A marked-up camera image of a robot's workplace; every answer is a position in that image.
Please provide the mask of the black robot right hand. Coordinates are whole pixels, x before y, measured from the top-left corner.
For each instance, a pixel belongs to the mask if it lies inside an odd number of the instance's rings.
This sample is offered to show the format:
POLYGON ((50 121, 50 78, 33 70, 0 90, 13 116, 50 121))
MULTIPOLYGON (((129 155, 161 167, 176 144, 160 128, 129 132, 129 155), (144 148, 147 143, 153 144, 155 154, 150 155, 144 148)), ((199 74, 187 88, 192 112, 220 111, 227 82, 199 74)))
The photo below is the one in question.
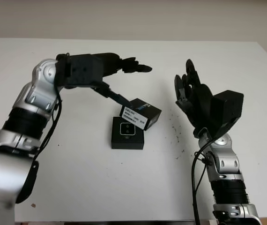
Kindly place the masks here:
POLYGON ((174 79, 176 105, 194 127, 194 137, 199 139, 211 125, 209 110, 212 93, 207 85, 200 82, 191 59, 186 61, 185 67, 186 73, 176 75, 174 79))

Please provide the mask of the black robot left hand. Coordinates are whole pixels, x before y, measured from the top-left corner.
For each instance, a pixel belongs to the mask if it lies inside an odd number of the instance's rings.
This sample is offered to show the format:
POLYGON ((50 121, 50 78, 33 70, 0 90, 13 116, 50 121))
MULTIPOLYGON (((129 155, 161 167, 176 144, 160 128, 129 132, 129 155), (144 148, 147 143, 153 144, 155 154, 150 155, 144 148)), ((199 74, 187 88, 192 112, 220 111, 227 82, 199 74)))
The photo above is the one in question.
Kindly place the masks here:
MULTIPOLYGON (((152 67, 140 64, 135 57, 122 59, 119 55, 111 52, 98 53, 93 56, 99 58, 103 63, 104 70, 102 77, 116 74, 119 70, 122 70, 124 73, 148 73, 152 71, 152 67)), ((99 87, 94 87, 92 89, 105 98, 111 98, 122 106, 132 108, 132 104, 129 100, 113 92, 105 82, 102 82, 99 87)))

